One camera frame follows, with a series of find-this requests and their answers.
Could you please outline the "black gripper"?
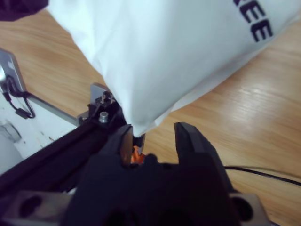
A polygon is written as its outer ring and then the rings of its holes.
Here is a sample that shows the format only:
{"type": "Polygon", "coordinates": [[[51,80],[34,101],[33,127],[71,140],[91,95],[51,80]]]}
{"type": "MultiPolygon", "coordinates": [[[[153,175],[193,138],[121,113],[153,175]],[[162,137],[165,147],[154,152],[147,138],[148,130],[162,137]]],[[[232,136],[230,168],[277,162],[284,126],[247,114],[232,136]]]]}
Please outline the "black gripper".
{"type": "Polygon", "coordinates": [[[48,0],[0,0],[0,20],[13,22],[35,15],[48,6],[48,0]]]}

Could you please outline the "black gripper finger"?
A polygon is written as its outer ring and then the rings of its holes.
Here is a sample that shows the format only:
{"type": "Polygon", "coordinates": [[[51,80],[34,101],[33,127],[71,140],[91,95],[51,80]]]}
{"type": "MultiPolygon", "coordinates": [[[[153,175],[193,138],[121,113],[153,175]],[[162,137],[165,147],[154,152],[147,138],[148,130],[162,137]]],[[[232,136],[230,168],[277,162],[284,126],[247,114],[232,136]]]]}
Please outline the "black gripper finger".
{"type": "Polygon", "coordinates": [[[130,165],[133,153],[133,128],[127,124],[112,134],[99,154],[104,156],[117,156],[121,164],[130,165]]]}
{"type": "Polygon", "coordinates": [[[197,154],[206,154],[213,161],[214,168],[222,176],[222,162],[214,146],[195,127],[185,122],[174,124],[175,146],[178,160],[185,157],[196,157],[197,154]]]}

